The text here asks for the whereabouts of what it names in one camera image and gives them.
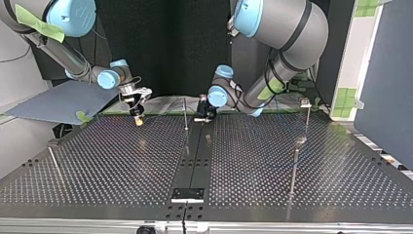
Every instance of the metal rod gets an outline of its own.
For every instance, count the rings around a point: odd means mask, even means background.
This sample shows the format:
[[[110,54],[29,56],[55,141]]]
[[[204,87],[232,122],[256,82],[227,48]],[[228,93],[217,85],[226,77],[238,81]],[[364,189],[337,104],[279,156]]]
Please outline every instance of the metal rod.
[[[55,153],[53,152],[53,149],[52,149],[51,147],[48,147],[48,149],[49,149],[49,152],[51,153],[53,162],[54,162],[54,164],[55,164],[55,166],[56,166],[58,176],[60,177],[61,181],[64,183],[63,175],[61,174],[60,165],[57,163],[57,160],[56,160],[56,157],[55,157]]]
[[[310,113],[311,113],[311,106],[309,107],[309,110],[307,112],[307,121],[306,121],[306,138],[307,138],[307,132],[309,129],[309,123],[310,123]]]
[[[294,195],[294,186],[295,186],[295,178],[297,175],[297,162],[298,162],[298,155],[300,153],[299,149],[295,149],[294,151],[294,164],[292,166],[292,178],[291,178],[291,188],[289,190],[289,195]]]
[[[185,116],[185,130],[188,130],[188,116],[186,115],[186,98],[183,99],[183,115]]]

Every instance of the perforated metal table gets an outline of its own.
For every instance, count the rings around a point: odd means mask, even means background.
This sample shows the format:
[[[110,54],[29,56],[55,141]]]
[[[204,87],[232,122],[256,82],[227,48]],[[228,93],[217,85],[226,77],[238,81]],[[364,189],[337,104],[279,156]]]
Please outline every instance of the perforated metal table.
[[[220,115],[185,131],[182,116],[101,117],[2,179],[0,217],[413,224],[410,179],[323,113],[307,134],[305,118]],[[204,202],[172,203],[175,188],[203,188]]]

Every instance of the black backdrop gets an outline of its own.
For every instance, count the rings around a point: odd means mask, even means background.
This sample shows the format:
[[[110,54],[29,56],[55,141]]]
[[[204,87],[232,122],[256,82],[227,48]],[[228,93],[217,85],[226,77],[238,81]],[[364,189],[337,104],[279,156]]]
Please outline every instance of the black backdrop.
[[[231,63],[225,0],[97,0],[113,59],[126,59],[154,96],[204,94]]]

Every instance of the light blue joint cap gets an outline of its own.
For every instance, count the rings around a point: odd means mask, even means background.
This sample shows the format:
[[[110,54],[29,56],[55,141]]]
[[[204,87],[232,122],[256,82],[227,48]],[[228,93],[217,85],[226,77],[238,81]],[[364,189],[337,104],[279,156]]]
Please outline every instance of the light blue joint cap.
[[[250,114],[250,116],[257,118],[262,114],[262,111],[264,111],[264,108],[259,108],[259,109],[255,110],[255,112]]]
[[[97,84],[105,90],[111,90],[118,87],[121,77],[113,70],[103,70],[97,76]]]
[[[222,107],[227,104],[227,92],[219,86],[212,86],[209,89],[207,100],[214,107]]]
[[[67,78],[73,79],[73,75],[70,74],[66,69],[64,69],[64,73],[66,73]]]
[[[115,67],[115,66],[128,66],[128,62],[124,59],[110,62],[110,67]]]
[[[47,23],[61,27],[69,37],[85,36],[95,20],[94,0],[57,0],[46,16]]]
[[[234,77],[234,69],[228,65],[219,65],[216,67],[215,74],[224,78],[232,79]]]
[[[263,0],[240,0],[237,4],[234,26],[246,37],[253,37],[261,23]]]

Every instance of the black bracket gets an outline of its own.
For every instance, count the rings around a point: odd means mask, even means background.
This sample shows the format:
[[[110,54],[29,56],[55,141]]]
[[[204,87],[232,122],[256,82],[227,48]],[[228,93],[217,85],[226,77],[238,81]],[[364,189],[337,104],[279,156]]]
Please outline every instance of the black bracket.
[[[203,188],[175,188],[172,193],[173,203],[203,203]]]

